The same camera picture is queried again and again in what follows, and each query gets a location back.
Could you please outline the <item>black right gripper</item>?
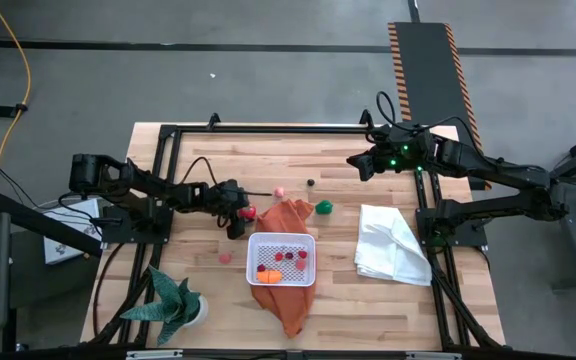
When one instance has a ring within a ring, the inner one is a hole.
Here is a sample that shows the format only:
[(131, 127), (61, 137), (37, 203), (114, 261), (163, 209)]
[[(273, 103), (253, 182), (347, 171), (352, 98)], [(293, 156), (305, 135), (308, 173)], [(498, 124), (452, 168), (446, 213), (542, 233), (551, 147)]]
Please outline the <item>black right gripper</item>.
[(350, 156), (346, 162), (360, 169), (360, 180), (370, 180), (374, 173), (384, 173), (386, 171), (395, 171), (400, 173), (404, 170), (403, 161), (403, 142), (390, 142), (390, 141), (372, 141), (372, 147), (368, 150), (368, 156), (365, 154), (358, 154)]

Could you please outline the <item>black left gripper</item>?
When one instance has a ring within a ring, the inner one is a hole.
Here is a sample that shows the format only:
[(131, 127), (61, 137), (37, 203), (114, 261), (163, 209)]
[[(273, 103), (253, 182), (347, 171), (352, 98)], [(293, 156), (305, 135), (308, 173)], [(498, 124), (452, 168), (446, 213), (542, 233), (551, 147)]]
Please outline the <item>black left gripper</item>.
[(248, 195), (234, 179), (212, 186), (206, 193), (206, 210), (217, 217), (218, 225), (226, 225), (227, 237), (238, 239), (245, 233), (246, 221), (236, 216), (238, 210), (250, 206)]

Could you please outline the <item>white perforated plastic basket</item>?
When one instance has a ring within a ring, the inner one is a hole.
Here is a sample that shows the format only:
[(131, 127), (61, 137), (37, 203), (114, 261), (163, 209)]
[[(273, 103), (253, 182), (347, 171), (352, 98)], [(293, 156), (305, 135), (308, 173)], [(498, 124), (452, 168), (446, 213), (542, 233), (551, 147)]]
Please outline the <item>white perforated plastic basket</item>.
[[(301, 271), (295, 266), (302, 259), (298, 252), (308, 253), (304, 259), (306, 268)], [(292, 252), (293, 259), (286, 259), (285, 253)], [(282, 253), (282, 261), (275, 261), (275, 254)], [(309, 287), (316, 279), (316, 244), (309, 234), (257, 232), (249, 237), (247, 249), (246, 279), (250, 285), (270, 287)], [(256, 279), (257, 266), (263, 264), (266, 270), (279, 270), (283, 279), (277, 284), (262, 284)]]

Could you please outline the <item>white folded cloth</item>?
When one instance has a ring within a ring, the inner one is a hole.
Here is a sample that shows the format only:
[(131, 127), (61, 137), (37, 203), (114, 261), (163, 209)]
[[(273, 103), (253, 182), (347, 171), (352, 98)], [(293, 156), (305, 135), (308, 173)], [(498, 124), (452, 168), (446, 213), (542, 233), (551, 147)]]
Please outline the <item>white folded cloth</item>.
[(354, 263), (360, 276), (431, 285), (429, 261), (397, 208), (361, 205)]

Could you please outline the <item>orange cloth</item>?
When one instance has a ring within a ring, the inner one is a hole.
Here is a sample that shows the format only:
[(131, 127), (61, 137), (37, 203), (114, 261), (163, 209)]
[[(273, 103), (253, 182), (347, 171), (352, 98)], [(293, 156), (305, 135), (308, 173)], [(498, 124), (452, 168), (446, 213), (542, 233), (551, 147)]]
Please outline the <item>orange cloth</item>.
[[(257, 232), (307, 233), (306, 220), (314, 206), (303, 200), (285, 200), (257, 216)], [(251, 286), (258, 305), (270, 311), (281, 323), (288, 338), (304, 327), (314, 302), (316, 284), (309, 287)]]

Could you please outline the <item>black mat with striped edges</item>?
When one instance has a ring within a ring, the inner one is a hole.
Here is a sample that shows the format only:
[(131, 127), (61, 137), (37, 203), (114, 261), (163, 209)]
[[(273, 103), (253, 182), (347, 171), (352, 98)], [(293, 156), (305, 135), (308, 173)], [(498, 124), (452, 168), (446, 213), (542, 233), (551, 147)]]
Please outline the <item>black mat with striped edges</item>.
[(388, 25), (400, 118), (406, 125), (453, 126), (479, 165), (483, 151), (452, 29), (445, 23)]

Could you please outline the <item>green potted plant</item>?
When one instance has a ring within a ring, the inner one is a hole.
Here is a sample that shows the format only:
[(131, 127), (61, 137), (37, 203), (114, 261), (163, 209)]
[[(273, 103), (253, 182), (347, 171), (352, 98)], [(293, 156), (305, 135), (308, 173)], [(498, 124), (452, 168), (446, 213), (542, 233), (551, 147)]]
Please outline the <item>green potted plant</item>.
[(177, 284), (167, 274), (149, 266), (154, 290), (160, 301), (133, 307), (120, 315), (121, 319), (161, 322), (157, 345), (166, 344), (182, 327), (201, 324), (208, 314), (208, 302), (199, 292), (191, 291), (189, 279)]

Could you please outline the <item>white printed box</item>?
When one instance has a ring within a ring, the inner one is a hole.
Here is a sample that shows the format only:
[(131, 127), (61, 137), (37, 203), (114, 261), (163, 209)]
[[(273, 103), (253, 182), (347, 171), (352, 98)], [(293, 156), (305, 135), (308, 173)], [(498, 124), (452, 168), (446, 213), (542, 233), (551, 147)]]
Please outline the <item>white printed box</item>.
[(93, 239), (97, 241), (98, 248), (102, 248), (102, 230), (91, 223), (91, 219), (100, 215), (97, 200), (71, 204), (63, 202), (61, 207), (46, 210), (44, 215), (60, 223), (60, 226), (51, 232), (51, 237), (44, 237), (46, 265), (56, 265), (83, 255), (92, 245)]

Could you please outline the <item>black stand beam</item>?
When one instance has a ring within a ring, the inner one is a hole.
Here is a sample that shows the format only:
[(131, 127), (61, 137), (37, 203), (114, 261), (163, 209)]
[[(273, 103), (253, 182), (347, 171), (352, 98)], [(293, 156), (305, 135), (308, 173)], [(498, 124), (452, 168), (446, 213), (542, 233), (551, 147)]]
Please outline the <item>black stand beam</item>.
[(0, 213), (10, 216), (14, 225), (61, 244), (80, 250), (90, 256), (100, 258), (101, 244), (95, 238), (43, 215), (0, 193)]

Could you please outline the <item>black metal table frame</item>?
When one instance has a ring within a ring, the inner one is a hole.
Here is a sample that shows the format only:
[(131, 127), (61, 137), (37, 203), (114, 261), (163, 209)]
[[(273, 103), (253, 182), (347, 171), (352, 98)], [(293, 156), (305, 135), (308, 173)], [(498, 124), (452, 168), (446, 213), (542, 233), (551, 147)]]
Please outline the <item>black metal table frame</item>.
[[(387, 172), (363, 182), (346, 159), (368, 148), (358, 125), (326, 133), (319, 125), (219, 124), (193, 127), (168, 147), (179, 152), (177, 178), (233, 178), (251, 193), (259, 212), (271, 208), (272, 190), (289, 200), (329, 200), (330, 215), (306, 220), (316, 242), (316, 292), (303, 330), (288, 338), (282, 323), (252, 297), (246, 280), (246, 239), (231, 240), (213, 217), (177, 215), (160, 267), (175, 280), (189, 279), (208, 302), (201, 324), (179, 330), (174, 348), (297, 350), (437, 350), (437, 309), (429, 287), (368, 278), (354, 263), (362, 204), (397, 208), (409, 226), (421, 205), (436, 196), (468, 202), (466, 179)], [(313, 187), (307, 180), (314, 179)], [(219, 255), (231, 253), (221, 264)]]

